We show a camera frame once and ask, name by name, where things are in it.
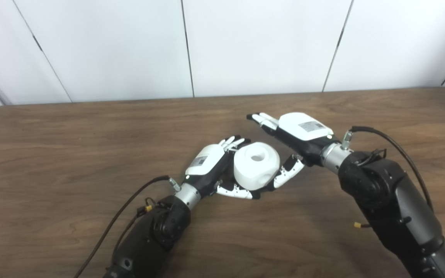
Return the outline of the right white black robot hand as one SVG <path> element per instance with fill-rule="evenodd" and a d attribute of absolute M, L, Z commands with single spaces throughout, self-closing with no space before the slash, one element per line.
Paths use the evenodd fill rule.
<path fill-rule="evenodd" d="M 267 113 L 251 113 L 248 120 L 256 122 L 269 136 L 295 153 L 278 169 L 266 191 L 274 191 L 295 177 L 305 166 L 326 166 L 326 151 L 339 144 L 332 129 L 302 112 L 286 113 L 276 119 Z"/>

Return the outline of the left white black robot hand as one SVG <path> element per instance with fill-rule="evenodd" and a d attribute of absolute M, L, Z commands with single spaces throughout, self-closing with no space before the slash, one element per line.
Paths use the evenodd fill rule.
<path fill-rule="evenodd" d="M 236 135 L 205 146 L 186 169 L 177 197 L 186 204 L 189 204 L 189 197 L 200 200 L 215 193 L 225 197 L 260 199 L 258 191 L 243 188 L 233 176 L 234 156 L 250 142 L 250 139 Z"/>

